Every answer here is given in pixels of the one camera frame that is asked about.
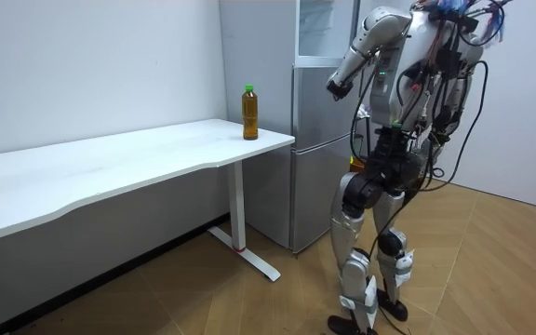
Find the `desk foot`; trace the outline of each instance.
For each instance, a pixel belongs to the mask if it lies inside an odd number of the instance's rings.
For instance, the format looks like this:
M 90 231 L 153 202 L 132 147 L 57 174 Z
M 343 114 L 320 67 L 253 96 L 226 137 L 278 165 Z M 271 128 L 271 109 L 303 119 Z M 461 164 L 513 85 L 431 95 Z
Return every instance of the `desk foot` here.
M 229 248 L 234 248 L 233 240 L 227 233 L 221 230 L 221 228 L 212 227 L 208 229 L 208 232 L 218 237 L 220 241 L 222 241 L 222 243 L 224 243 L 225 245 L 229 246 Z M 268 264 L 266 261 L 258 257 L 258 255 L 256 255 L 255 253 L 249 251 L 249 249 L 245 248 L 243 249 L 243 251 L 240 252 L 234 250 L 234 252 L 249 261 L 251 265 L 255 266 L 268 279 L 272 280 L 273 282 L 280 277 L 280 273 L 274 267 L 272 267 L 272 265 Z

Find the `refrigerator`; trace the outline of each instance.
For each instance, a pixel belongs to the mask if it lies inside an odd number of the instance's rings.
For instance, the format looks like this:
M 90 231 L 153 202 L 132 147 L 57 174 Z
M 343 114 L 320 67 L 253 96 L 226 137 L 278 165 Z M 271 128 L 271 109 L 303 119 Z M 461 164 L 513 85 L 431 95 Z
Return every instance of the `refrigerator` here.
M 246 222 L 298 253 L 329 229 L 332 198 L 349 170 L 357 92 L 326 90 L 351 41 L 357 2 L 220 1 L 227 114 L 241 123 L 245 84 L 259 127 L 295 143 L 243 161 Z

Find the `floor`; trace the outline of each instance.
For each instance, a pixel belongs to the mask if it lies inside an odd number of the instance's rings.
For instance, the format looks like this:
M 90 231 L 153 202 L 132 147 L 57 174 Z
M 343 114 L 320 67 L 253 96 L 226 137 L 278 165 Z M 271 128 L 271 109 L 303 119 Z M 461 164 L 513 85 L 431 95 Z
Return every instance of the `floor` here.
M 418 195 L 396 228 L 415 248 L 403 331 L 536 335 L 536 207 L 450 185 Z M 373 236 L 369 218 L 358 245 Z M 329 236 L 298 258 L 252 229 L 248 246 L 278 281 L 203 234 L 14 334 L 331 334 L 326 319 L 342 309 Z M 395 334 L 381 315 L 376 329 Z

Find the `glass door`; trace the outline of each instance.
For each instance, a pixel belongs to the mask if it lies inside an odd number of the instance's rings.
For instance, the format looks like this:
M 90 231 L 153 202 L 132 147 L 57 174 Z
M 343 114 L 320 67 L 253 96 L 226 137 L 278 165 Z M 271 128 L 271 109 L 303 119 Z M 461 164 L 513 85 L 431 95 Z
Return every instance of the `glass door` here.
M 296 67 L 338 66 L 351 43 L 358 0 L 298 0 Z

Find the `humanoid robot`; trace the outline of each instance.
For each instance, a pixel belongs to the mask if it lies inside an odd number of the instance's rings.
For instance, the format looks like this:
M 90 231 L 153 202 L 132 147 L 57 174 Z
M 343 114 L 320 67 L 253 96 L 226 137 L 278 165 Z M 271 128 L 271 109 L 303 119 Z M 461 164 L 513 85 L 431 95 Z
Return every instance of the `humanoid robot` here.
M 365 168 L 342 177 L 332 203 L 331 240 L 340 270 L 340 303 L 351 316 L 328 319 L 335 333 L 377 334 L 373 326 L 379 306 L 399 321 L 408 319 L 399 289 L 410 279 L 413 253 L 407 251 L 407 237 L 394 228 L 395 217 L 416 193 L 439 188 L 423 188 L 424 181 L 427 175 L 429 181 L 436 176 L 436 159 L 461 122 L 478 63 L 485 65 L 487 81 L 488 65 L 480 61 L 483 46 L 502 35 L 503 6 L 509 1 L 491 1 L 479 9 L 473 9 L 478 0 L 420 1 L 410 11 L 378 7 L 363 20 L 329 79 L 327 89 L 335 100 L 342 99 L 357 74 L 373 63 L 359 103 L 373 83 L 371 121 L 382 126 Z M 475 17 L 485 13 L 491 14 L 488 29 L 477 37 Z M 373 208 L 384 290 L 377 289 L 370 271 L 374 247 L 370 252 L 355 248 L 366 208 Z

